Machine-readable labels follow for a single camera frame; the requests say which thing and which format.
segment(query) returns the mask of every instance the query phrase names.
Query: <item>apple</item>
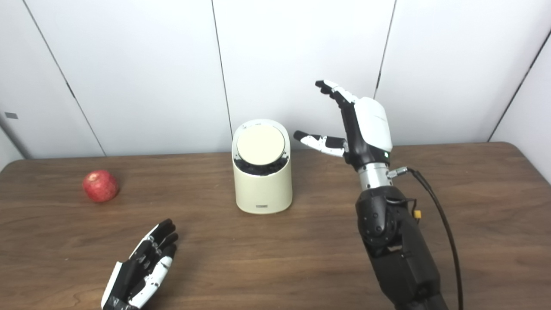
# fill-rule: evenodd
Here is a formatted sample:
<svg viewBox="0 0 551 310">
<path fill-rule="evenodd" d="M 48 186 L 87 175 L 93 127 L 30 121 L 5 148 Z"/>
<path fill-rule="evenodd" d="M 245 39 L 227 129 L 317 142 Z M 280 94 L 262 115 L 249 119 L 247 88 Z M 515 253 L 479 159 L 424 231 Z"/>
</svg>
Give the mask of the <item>apple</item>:
<svg viewBox="0 0 551 310">
<path fill-rule="evenodd" d="M 82 181 L 82 187 L 95 202 L 111 200 L 118 193 L 117 180 L 106 170 L 90 172 Z"/>
</svg>

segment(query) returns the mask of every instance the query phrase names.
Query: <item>wooden table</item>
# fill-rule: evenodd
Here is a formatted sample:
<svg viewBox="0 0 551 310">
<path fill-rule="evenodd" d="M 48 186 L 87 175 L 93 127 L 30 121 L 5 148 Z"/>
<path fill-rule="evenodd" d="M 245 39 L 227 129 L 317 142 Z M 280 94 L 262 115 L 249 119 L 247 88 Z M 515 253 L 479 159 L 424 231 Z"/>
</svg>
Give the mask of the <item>wooden table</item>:
<svg viewBox="0 0 551 310">
<path fill-rule="evenodd" d="M 0 308 L 99 309 L 116 260 L 170 217 L 175 261 L 148 309 L 392 309 L 356 231 L 356 173 L 342 159 L 293 152 L 294 201 L 275 215 L 235 205 L 230 155 L 17 161 L 0 174 Z M 551 187 L 512 145 L 396 147 L 393 167 L 421 170 L 459 249 L 465 309 L 551 307 Z M 108 169 L 122 190 L 104 204 L 81 189 Z M 428 194 L 421 229 L 456 309 L 450 247 Z"/>
</svg>

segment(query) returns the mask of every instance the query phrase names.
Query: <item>round lid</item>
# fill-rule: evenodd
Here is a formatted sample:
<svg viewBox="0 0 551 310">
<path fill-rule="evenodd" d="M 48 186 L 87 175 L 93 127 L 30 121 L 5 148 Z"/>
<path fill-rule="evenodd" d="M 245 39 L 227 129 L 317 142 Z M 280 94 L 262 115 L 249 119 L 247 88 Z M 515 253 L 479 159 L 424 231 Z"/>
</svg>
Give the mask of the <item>round lid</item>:
<svg viewBox="0 0 551 310">
<path fill-rule="evenodd" d="M 275 162 L 283 153 L 285 139 L 277 128 L 255 125 L 243 130 L 237 138 L 239 156 L 253 165 Z"/>
</svg>

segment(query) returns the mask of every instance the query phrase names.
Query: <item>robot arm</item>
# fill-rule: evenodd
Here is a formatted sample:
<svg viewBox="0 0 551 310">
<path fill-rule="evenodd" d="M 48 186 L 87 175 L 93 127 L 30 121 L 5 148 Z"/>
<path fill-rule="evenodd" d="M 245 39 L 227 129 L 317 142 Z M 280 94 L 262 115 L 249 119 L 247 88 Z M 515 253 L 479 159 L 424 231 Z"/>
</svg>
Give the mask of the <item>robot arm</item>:
<svg viewBox="0 0 551 310">
<path fill-rule="evenodd" d="M 102 310 L 138 310 L 163 282 L 176 253 L 178 234 L 170 219 L 143 237 L 124 263 L 118 261 L 101 298 Z"/>
<path fill-rule="evenodd" d="M 347 140 L 301 131 L 294 137 L 323 153 L 342 153 L 358 173 L 362 188 L 356 202 L 358 230 L 383 293 L 396 310 L 447 310 L 436 264 L 409 212 L 410 200 L 392 185 L 392 177 L 408 169 L 388 169 L 392 142 L 384 108 L 327 80 L 317 81 L 316 86 L 337 102 Z"/>
</svg>

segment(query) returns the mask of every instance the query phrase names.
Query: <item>white wall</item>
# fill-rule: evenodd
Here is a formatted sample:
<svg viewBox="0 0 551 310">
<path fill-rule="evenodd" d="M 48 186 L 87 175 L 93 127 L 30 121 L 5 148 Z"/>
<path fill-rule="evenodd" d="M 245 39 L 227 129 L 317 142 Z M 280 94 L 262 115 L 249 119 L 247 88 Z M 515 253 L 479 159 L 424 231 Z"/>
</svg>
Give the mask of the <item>white wall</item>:
<svg viewBox="0 0 551 310">
<path fill-rule="evenodd" d="M 30 158 L 103 156 L 21 0 L 0 1 L 0 122 Z"/>
<path fill-rule="evenodd" d="M 314 83 L 373 96 L 394 1 L 213 3 L 233 129 L 268 118 L 291 135 L 344 137 L 337 104 Z"/>
<path fill-rule="evenodd" d="M 230 125 L 264 117 L 344 136 L 317 79 L 376 93 L 395 145 L 486 141 L 551 29 L 546 0 L 398 0 L 375 92 L 394 1 L 27 3 L 90 123 L 23 2 L 1 1 L 0 124 L 35 158 L 227 151 Z"/>
<path fill-rule="evenodd" d="M 23 156 L 0 128 L 0 172 L 7 164 L 18 159 L 23 159 Z"/>
<path fill-rule="evenodd" d="M 517 146 L 551 183 L 551 40 L 548 40 L 492 141 Z"/>
<path fill-rule="evenodd" d="M 27 3 L 107 155 L 230 149 L 210 1 Z"/>
<path fill-rule="evenodd" d="M 398 0 L 376 94 L 394 144 L 486 141 L 550 17 L 548 0 Z"/>
</svg>

